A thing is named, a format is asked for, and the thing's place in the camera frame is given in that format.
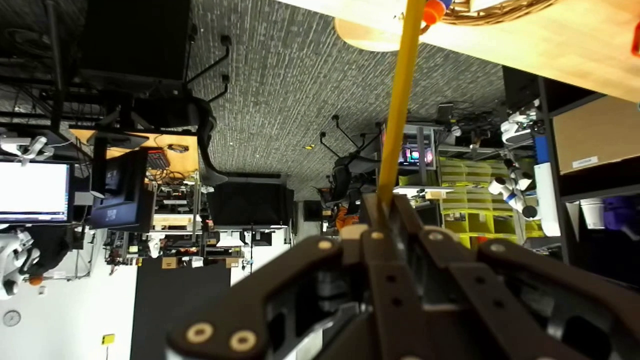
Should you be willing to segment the lit computer monitor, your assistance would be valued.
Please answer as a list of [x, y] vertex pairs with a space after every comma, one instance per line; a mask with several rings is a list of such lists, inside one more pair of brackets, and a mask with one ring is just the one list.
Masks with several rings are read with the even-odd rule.
[[0, 161], [0, 224], [70, 222], [71, 166], [66, 162]]

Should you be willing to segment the computer case with lights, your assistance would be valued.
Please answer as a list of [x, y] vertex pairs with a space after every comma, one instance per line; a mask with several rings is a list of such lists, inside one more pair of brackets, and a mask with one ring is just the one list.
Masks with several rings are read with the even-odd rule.
[[405, 125], [402, 148], [398, 156], [401, 169], [418, 170], [424, 166], [427, 170], [436, 169], [435, 131], [432, 127]]

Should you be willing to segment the dark computer monitor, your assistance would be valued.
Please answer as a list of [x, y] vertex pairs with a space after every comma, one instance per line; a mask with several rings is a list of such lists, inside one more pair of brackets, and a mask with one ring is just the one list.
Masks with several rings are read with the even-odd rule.
[[141, 147], [105, 161], [105, 195], [93, 199], [89, 225], [148, 233], [153, 225], [156, 193], [147, 180], [148, 148]]

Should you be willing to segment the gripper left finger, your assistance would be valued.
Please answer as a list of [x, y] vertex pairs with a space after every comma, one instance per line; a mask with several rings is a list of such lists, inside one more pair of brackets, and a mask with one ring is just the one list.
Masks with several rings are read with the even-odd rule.
[[316, 332], [311, 360], [426, 360], [426, 317], [400, 248], [423, 229], [409, 200], [362, 201], [364, 223], [313, 235], [195, 306], [166, 338], [166, 360], [285, 360]]

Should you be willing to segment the cardboard box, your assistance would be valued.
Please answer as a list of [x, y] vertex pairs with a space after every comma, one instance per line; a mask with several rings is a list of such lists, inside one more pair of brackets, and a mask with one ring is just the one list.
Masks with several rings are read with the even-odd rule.
[[640, 157], [640, 105], [603, 96], [553, 118], [561, 174]]

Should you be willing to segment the black metal shelf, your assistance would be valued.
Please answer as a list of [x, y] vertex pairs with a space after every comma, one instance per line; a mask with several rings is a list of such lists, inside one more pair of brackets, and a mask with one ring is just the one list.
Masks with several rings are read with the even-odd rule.
[[[532, 134], [542, 230], [566, 264], [640, 289], [640, 156], [560, 173], [553, 119], [610, 95], [503, 66], [506, 107], [540, 100], [545, 133]], [[589, 229], [579, 201], [602, 198], [605, 228]]]

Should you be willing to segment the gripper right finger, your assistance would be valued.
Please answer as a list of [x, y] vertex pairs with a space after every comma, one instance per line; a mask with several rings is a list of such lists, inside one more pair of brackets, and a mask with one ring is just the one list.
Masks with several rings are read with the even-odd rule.
[[490, 358], [640, 360], [640, 294], [508, 240], [476, 250], [391, 201], [423, 305], [475, 317]]

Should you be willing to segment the white robot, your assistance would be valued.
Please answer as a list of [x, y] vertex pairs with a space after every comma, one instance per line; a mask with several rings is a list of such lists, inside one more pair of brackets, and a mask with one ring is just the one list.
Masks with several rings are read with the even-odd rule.
[[29, 232], [16, 230], [0, 234], [0, 301], [8, 300], [18, 293], [19, 283], [39, 261], [40, 256]]

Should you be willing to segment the black screen panel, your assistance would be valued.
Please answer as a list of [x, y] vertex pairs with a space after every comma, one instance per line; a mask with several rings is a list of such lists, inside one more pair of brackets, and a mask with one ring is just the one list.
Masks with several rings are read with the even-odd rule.
[[282, 183], [227, 181], [205, 195], [217, 228], [288, 226], [294, 217], [294, 189]]

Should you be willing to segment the yellow pencil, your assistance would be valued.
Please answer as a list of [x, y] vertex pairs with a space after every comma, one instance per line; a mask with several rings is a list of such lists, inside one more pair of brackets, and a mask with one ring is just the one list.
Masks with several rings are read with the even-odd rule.
[[407, 0], [404, 12], [377, 187], [378, 208], [385, 213], [390, 210], [398, 175], [398, 156], [402, 150], [425, 3], [426, 0]]

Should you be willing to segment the yellow bin shelf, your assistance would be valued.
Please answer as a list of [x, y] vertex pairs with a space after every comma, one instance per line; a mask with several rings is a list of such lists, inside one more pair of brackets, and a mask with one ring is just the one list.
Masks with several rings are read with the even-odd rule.
[[539, 219], [526, 219], [501, 193], [489, 192], [494, 178], [509, 176], [502, 161], [442, 157], [439, 166], [442, 185], [453, 188], [440, 203], [443, 225], [458, 234], [464, 246], [473, 248], [488, 239], [523, 244], [528, 238], [544, 236]]

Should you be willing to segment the wicker basket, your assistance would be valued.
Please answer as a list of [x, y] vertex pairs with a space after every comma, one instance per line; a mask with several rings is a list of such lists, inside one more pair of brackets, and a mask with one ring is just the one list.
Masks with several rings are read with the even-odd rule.
[[458, 27], [507, 23], [553, 6], [558, 0], [453, 0], [441, 22]]

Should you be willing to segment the black office chair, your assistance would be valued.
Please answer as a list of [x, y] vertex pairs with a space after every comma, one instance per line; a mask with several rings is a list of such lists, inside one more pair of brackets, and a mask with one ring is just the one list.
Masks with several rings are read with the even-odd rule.
[[[225, 53], [217, 60], [213, 61], [211, 64], [206, 66], [206, 68], [202, 69], [195, 75], [191, 76], [188, 80], [186, 80], [185, 88], [189, 89], [189, 85], [192, 84], [195, 80], [198, 80], [202, 76], [204, 76], [209, 71], [212, 71], [217, 66], [221, 65], [224, 61], [226, 61], [231, 54], [231, 46], [233, 45], [233, 41], [228, 34], [223, 34], [220, 37], [220, 44], [225, 48]], [[214, 188], [215, 186], [225, 183], [228, 181], [229, 177], [226, 173], [219, 171], [213, 164], [210, 157], [210, 143], [213, 137], [213, 132], [217, 128], [217, 119], [213, 114], [213, 110], [211, 109], [211, 105], [226, 96], [229, 88], [230, 88], [230, 75], [223, 73], [221, 75], [221, 81], [223, 84], [223, 90], [220, 91], [217, 95], [213, 96], [209, 100], [203, 100], [202, 98], [194, 98], [194, 103], [190, 108], [193, 114], [198, 115], [198, 127], [196, 130], [196, 138], [198, 143], [198, 151], [201, 156], [204, 170], [203, 175], [200, 176], [200, 183], [203, 186]]]
[[371, 139], [367, 139], [369, 133], [363, 132], [359, 135], [360, 143], [357, 143], [340, 126], [340, 116], [338, 114], [333, 114], [331, 120], [334, 121], [336, 129], [355, 146], [355, 150], [346, 155], [339, 155], [325, 143], [327, 133], [325, 131], [320, 132], [320, 145], [334, 156], [333, 168], [327, 176], [329, 187], [316, 187], [315, 189], [318, 196], [320, 196], [320, 203], [323, 208], [336, 207], [345, 201], [357, 202], [362, 188], [365, 186], [371, 187], [370, 174], [379, 170], [381, 164], [379, 159], [363, 154], [365, 150], [380, 140], [383, 132], [383, 123], [381, 121], [375, 123], [377, 132], [371, 134]]

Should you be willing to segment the stack of white cups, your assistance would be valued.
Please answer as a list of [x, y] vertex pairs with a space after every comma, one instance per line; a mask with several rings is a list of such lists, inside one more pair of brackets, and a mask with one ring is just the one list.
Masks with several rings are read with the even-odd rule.
[[586, 228], [603, 230], [605, 224], [605, 203], [602, 198], [586, 198], [579, 201], [580, 209], [585, 219]]

